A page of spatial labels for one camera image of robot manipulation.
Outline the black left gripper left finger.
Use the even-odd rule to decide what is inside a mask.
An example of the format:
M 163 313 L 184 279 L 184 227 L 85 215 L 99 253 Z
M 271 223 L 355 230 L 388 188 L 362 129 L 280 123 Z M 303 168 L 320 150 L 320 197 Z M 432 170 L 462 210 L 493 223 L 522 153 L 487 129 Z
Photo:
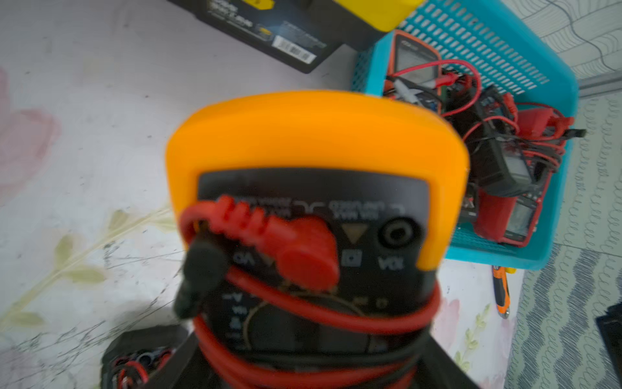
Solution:
M 213 388 L 214 371 L 192 333 L 155 374 L 155 388 Z

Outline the orange red multimeter pair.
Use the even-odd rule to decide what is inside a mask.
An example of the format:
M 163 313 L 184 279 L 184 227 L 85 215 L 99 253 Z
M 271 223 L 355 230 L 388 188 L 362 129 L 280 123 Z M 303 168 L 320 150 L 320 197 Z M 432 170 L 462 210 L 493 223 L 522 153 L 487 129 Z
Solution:
M 385 98 L 444 114 L 470 107 L 480 91 L 481 81 L 472 66 L 442 58 L 413 35 L 393 32 L 382 89 Z

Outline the yellow orange multimeter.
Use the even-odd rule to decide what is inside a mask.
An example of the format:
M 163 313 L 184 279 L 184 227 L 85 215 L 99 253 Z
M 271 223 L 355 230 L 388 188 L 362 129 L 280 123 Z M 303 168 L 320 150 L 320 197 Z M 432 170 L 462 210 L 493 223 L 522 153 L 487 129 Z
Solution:
M 166 150 L 173 309 L 213 388 L 418 388 L 469 173 L 437 113 L 352 92 L 210 105 Z

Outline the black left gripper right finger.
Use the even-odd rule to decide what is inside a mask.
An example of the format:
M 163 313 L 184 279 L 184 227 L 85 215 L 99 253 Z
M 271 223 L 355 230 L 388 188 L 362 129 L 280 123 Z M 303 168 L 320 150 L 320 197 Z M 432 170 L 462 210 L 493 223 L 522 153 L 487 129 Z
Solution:
M 445 350 L 431 338 L 417 366 L 420 389 L 479 389 Z

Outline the black multimeter red leads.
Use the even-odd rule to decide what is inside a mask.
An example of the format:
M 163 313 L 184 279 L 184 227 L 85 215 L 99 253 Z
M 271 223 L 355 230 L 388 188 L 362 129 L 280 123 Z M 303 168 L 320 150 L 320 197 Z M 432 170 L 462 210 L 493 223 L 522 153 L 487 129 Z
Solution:
M 189 331 L 181 325 L 155 326 L 124 332 L 101 359 L 102 388 L 136 388 L 162 370 L 183 345 Z

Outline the dark green wide multimeter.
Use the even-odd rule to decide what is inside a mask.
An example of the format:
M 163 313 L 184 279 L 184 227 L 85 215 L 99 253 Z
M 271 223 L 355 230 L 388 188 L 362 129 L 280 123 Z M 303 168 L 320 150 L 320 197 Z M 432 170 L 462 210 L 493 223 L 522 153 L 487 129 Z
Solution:
M 516 197 L 535 183 L 502 95 L 486 87 L 474 105 L 448 117 L 470 155 L 470 180 L 484 193 Z

